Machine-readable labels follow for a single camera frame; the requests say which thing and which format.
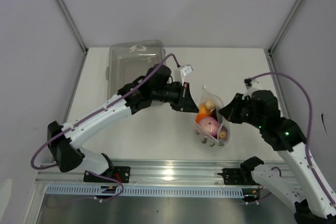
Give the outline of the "orange fruit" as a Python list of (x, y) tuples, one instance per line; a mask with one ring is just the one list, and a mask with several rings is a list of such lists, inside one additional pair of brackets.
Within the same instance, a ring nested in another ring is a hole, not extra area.
[(198, 112), (198, 114), (197, 114), (197, 116), (196, 116), (195, 122), (196, 122), (196, 123), (199, 123), (203, 118), (205, 118), (205, 117), (210, 117), (211, 112), (212, 112), (212, 111), (211, 111), (211, 110), (208, 110), (208, 109), (205, 107), (204, 104), (201, 104), (201, 105), (199, 106), (199, 112)]

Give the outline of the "garlic bulb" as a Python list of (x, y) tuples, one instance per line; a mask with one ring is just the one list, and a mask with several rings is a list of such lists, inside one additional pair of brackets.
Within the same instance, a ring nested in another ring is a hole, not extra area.
[(211, 111), (213, 109), (216, 108), (216, 104), (213, 100), (208, 99), (205, 103), (204, 103), (204, 107), (207, 111)]

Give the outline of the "dark mangosteen fruit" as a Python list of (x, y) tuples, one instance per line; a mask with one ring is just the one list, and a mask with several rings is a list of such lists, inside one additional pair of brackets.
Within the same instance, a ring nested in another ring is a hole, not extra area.
[(220, 116), (217, 113), (217, 109), (213, 109), (211, 111), (211, 117), (215, 119), (217, 122), (220, 122)]

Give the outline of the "dark red apple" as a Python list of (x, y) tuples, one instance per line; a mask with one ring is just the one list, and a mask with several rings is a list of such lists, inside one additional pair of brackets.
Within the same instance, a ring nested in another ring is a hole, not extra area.
[(228, 129), (226, 127), (223, 126), (219, 129), (217, 139), (219, 141), (228, 140)]

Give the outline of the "clear zip top bag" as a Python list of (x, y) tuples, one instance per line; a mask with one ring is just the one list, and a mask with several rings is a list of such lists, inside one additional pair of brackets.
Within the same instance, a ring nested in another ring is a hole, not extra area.
[(211, 148), (225, 147), (230, 139), (230, 126), (219, 114), (224, 106), (221, 98), (203, 86), (197, 106), (199, 112), (194, 116), (194, 129), (198, 140)]

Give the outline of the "pink onion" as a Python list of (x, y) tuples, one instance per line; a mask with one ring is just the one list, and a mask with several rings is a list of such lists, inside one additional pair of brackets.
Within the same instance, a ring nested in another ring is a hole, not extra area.
[(207, 133), (208, 135), (212, 136), (212, 137), (216, 137), (217, 136), (217, 132), (219, 129), (220, 124), (213, 119), (212, 117), (205, 117), (203, 118), (198, 125), (200, 126), (201, 130), (204, 133)]

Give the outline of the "white radish with leaves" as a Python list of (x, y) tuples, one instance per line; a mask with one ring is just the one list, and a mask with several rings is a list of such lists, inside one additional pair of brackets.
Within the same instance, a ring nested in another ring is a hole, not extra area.
[(209, 137), (202, 137), (201, 138), (201, 143), (208, 146), (208, 147), (224, 147), (227, 144), (228, 140), (217, 140), (215, 138), (209, 138)]

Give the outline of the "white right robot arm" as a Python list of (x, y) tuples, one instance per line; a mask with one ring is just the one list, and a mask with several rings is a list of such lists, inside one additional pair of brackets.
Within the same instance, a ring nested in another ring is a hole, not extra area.
[(294, 213), (297, 223), (335, 223), (335, 193), (321, 187), (319, 169), (306, 152), (308, 140), (293, 120), (281, 116), (278, 100), (269, 90), (236, 94), (218, 110), (228, 122), (247, 123), (259, 130), (262, 139), (285, 161), (301, 189), (295, 190), (264, 161), (254, 156), (240, 164), (240, 179), (266, 187)]

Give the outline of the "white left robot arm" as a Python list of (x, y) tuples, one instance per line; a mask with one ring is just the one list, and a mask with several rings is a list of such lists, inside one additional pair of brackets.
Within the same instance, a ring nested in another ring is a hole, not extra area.
[(169, 82), (172, 71), (165, 65), (154, 65), (146, 75), (125, 84), (105, 104), (84, 118), (60, 125), (48, 125), (48, 148), (62, 173), (80, 169), (92, 172), (102, 181), (114, 176), (114, 165), (104, 153), (83, 148), (83, 144), (113, 122), (149, 108), (153, 102), (168, 103), (178, 112), (197, 113), (190, 85), (185, 77), (193, 71), (191, 65), (179, 66), (175, 80)]

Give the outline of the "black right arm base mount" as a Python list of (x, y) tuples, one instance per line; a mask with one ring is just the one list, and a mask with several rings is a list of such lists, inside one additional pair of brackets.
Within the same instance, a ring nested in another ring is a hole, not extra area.
[(239, 168), (223, 168), (218, 176), (222, 177), (225, 185), (255, 186), (258, 183), (253, 180), (251, 173), (257, 166), (264, 164), (260, 158), (253, 156), (243, 161)]

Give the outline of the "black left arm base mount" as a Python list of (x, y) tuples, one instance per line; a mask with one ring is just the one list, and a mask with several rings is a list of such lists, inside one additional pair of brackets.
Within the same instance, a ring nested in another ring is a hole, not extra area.
[(131, 167), (115, 166), (112, 160), (106, 154), (102, 153), (102, 156), (108, 164), (108, 169), (100, 174), (99, 177), (88, 171), (85, 171), (83, 181), (86, 183), (111, 183), (111, 179), (114, 179), (121, 183), (129, 183)]

